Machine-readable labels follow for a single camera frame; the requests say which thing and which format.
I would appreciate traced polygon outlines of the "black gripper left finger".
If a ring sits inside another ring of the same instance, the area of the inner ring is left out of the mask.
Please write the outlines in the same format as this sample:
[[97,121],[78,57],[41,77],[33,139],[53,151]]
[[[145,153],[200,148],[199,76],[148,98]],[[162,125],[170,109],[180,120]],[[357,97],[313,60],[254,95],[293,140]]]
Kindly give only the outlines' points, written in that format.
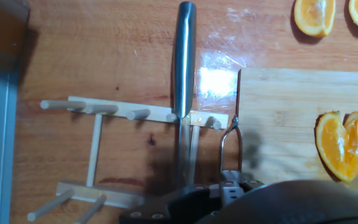
[[189,185],[120,214],[119,224],[196,223],[221,207],[217,187]]

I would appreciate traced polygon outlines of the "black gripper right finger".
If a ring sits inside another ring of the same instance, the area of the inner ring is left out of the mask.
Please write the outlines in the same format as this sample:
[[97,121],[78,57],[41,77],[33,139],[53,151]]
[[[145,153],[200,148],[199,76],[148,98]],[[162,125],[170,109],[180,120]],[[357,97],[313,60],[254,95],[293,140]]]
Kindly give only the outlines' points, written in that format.
[[259,180],[246,179],[245,175],[238,170],[224,170],[221,172],[219,184],[221,203],[222,205],[229,205],[245,193],[264,185]]

